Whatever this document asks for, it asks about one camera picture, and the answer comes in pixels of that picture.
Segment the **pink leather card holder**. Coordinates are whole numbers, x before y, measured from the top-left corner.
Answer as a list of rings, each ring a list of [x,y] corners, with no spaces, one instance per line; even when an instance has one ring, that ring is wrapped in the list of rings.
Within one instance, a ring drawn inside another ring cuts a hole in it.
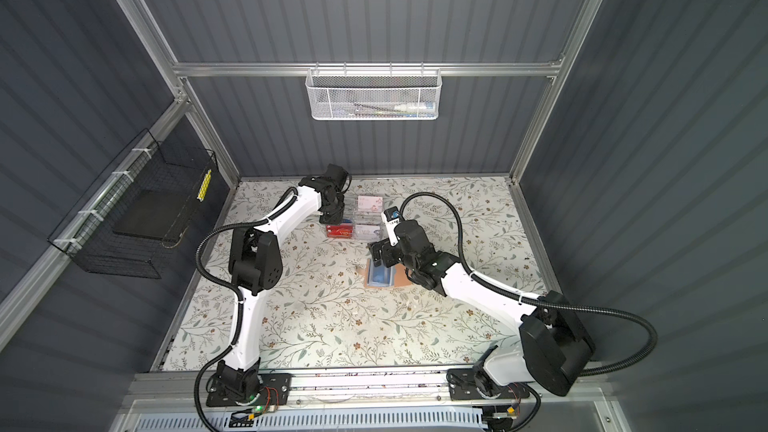
[[[412,285],[412,282],[406,276],[406,269],[402,264],[386,267],[384,265],[375,265],[373,260],[369,259],[360,273],[363,277],[363,286],[366,288],[393,289]]]

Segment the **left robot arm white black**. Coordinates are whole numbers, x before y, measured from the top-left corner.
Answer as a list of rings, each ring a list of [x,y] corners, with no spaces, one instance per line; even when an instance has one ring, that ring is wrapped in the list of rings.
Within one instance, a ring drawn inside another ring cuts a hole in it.
[[[262,390],[260,336],[268,298],[283,275],[281,246],[312,215],[323,225],[339,224],[350,184],[350,174],[330,164],[324,173],[306,176],[286,189],[263,218],[233,229],[228,272],[236,290],[236,305],[229,349],[215,362],[215,383],[230,400],[248,404]]]

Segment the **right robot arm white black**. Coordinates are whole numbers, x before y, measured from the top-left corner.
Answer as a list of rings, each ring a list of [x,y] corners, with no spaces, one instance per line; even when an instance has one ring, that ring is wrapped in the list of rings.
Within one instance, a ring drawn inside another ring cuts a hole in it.
[[[472,368],[478,393],[494,398],[512,385],[535,382],[568,394],[594,353],[594,342],[568,301],[555,291],[541,296],[466,270],[460,257],[437,250],[414,220],[387,227],[389,237],[368,245],[375,266],[404,267],[412,283],[464,302],[517,331],[519,352],[492,346]]]

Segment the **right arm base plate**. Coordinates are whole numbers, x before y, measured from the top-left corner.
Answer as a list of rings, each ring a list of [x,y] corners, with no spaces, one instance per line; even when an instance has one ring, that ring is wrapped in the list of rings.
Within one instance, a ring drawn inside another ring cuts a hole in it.
[[[446,372],[450,398],[454,401],[508,400],[518,402],[531,394],[521,384],[499,386],[476,367],[449,368]]]

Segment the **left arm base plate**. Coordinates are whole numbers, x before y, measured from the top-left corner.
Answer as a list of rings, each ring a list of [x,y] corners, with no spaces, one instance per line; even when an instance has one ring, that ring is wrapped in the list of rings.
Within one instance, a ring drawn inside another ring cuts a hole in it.
[[[287,404],[293,376],[287,373],[215,373],[206,383],[208,407],[283,406]]]

